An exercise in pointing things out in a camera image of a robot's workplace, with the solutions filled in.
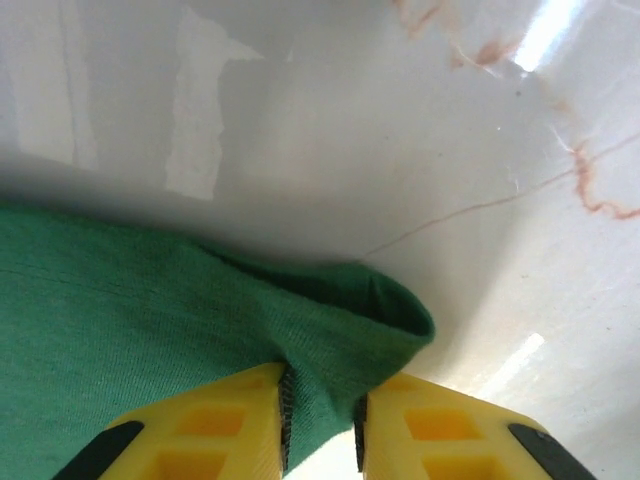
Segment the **glossy white surface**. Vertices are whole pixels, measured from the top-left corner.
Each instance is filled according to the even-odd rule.
[[[93,186],[62,188],[54,162],[2,172],[273,255],[363,259],[437,321],[410,373],[632,479],[638,32],[638,0],[0,0],[0,142]],[[290,478],[353,465],[342,436]]]

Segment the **green fabric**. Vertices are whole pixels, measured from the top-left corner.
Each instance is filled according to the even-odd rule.
[[[184,236],[0,204],[2,479],[51,478],[118,415],[286,360],[290,467],[433,336],[361,265],[297,267]]]

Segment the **fabric fold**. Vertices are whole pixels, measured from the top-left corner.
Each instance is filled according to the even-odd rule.
[[[408,290],[362,265],[265,262],[12,204],[0,316],[7,479],[50,478],[125,411],[272,361],[296,371],[293,468],[434,334]]]

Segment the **reddish stain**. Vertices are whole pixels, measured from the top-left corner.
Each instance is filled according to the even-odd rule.
[[[520,46],[520,42],[518,39],[503,45],[500,40],[492,40],[478,51],[475,63],[481,67],[497,63],[512,54]]]
[[[451,70],[464,67],[464,60],[456,50],[451,52],[449,66],[451,67]]]
[[[565,115],[571,115],[571,116],[575,115],[573,108],[571,107],[571,105],[569,105],[569,102],[567,102],[566,100],[555,101],[554,103],[551,104],[551,108],[556,112],[564,113]]]
[[[410,12],[408,11],[406,0],[392,0],[392,3],[398,10],[398,16],[400,17],[402,25],[407,30],[409,37],[412,39],[418,37],[422,33],[430,20],[438,13],[441,6],[441,3],[438,2],[436,5],[420,15],[417,20],[409,20],[408,17],[410,16]]]
[[[616,220],[629,220],[631,218],[640,217],[640,208],[628,208],[618,205],[610,200],[597,201],[592,198],[591,188],[595,178],[594,162],[599,160],[604,155],[623,147],[624,145],[632,142],[640,136],[640,133],[633,135],[632,137],[623,140],[618,145],[608,148],[600,152],[591,159],[585,157],[586,142],[580,143],[576,148],[571,150],[571,156],[575,162],[575,174],[578,180],[576,185],[576,193],[582,202],[584,208],[591,213],[597,213],[600,211],[610,212],[612,217]]]
[[[420,35],[433,16],[438,13],[438,10],[440,10],[440,5],[431,7],[424,12],[414,24],[408,25],[407,31],[409,32],[409,36],[415,38]]]

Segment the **black rubber pad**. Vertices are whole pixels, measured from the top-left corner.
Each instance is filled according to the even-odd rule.
[[[519,423],[509,425],[509,431],[553,480],[596,480],[548,433]]]
[[[278,396],[280,400],[280,451],[282,456],[282,471],[289,467],[289,448],[291,445],[291,420],[293,418],[293,387],[295,372],[287,365],[280,382],[278,383]]]
[[[53,480],[98,480],[144,428],[127,422],[100,433]]]
[[[367,421],[367,396],[361,397],[356,403],[353,415],[354,431],[356,435],[356,460],[358,462],[358,472],[364,469],[364,423]]]

